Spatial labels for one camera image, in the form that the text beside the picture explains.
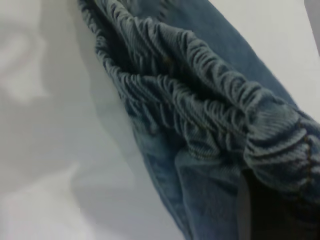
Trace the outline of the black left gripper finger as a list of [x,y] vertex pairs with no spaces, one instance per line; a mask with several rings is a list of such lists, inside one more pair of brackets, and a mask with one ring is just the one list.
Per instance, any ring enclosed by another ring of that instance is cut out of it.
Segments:
[[277,192],[259,182],[252,171],[242,171],[237,194],[240,240],[306,240],[308,235],[289,215]]

